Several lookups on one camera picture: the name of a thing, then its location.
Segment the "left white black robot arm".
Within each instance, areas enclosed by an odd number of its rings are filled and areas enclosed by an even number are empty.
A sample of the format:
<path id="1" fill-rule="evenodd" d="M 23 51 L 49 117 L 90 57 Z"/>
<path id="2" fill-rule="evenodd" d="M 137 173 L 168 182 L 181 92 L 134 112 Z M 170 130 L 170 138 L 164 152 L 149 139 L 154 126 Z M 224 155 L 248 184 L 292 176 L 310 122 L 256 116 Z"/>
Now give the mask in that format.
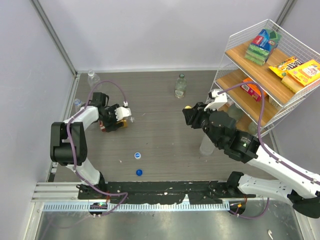
<path id="1" fill-rule="evenodd" d="M 94 123 L 102 123 L 107 133 L 125 126 L 132 115 L 127 101 L 109 106 L 109 96 L 94 92 L 92 99 L 83 104 L 70 118 L 52 123 L 50 129 L 50 159 L 71 170 L 81 180 L 80 187 L 89 188 L 95 199 L 107 193 L 103 174 L 88 158 L 86 130 Z"/>

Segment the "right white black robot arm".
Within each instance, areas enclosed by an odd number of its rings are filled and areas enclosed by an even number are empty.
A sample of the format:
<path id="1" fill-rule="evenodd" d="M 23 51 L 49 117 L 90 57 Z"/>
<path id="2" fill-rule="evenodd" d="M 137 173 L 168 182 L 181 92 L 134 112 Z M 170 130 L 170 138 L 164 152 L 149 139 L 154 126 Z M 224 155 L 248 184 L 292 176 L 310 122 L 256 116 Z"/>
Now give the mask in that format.
<path id="1" fill-rule="evenodd" d="M 203 102 L 182 110 L 185 122 L 201 129 L 229 158 L 261 169 L 275 181 L 241 174 L 226 184 L 226 193 L 233 198 L 240 194 L 260 195 L 283 201 L 300 214 L 320 217 L 320 176 L 272 151 L 254 135 L 238 130 L 236 121 L 224 111 L 206 110 Z"/>

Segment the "amber tea bottle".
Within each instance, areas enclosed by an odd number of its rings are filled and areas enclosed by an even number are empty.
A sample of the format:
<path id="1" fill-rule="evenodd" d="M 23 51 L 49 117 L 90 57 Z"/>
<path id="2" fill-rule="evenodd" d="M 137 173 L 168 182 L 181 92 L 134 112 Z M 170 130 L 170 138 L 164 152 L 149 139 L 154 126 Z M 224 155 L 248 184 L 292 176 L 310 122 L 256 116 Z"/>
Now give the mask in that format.
<path id="1" fill-rule="evenodd" d="M 123 120 L 117 121 L 115 118 L 109 118 L 107 120 L 98 120 L 99 128 L 102 132 L 113 132 L 120 128 L 126 128 L 129 122 L 133 123 L 135 119 L 130 116 Z"/>

